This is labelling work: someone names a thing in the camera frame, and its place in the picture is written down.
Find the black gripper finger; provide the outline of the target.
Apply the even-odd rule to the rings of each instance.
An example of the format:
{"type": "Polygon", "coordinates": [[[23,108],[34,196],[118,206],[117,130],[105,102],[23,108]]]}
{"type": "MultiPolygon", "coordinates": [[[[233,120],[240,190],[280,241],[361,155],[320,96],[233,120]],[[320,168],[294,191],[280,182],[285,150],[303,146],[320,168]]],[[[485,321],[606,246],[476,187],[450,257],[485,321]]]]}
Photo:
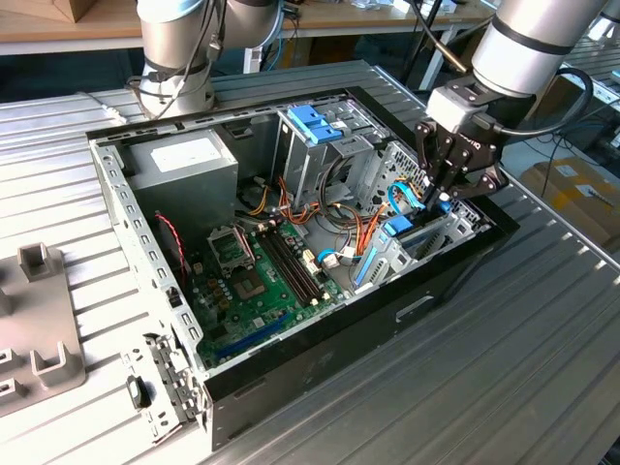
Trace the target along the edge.
{"type": "Polygon", "coordinates": [[[468,162],[468,149],[459,141],[458,134],[434,122],[419,122],[415,135],[418,166],[428,180],[422,202],[430,208],[442,194],[452,198],[451,186],[468,162]]]}
{"type": "Polygon", "coordinates": [[[488,196],[506,187],[495,155],[489,152],[448,152],[438,158],[438,190],[441,202],[488,196]]]}

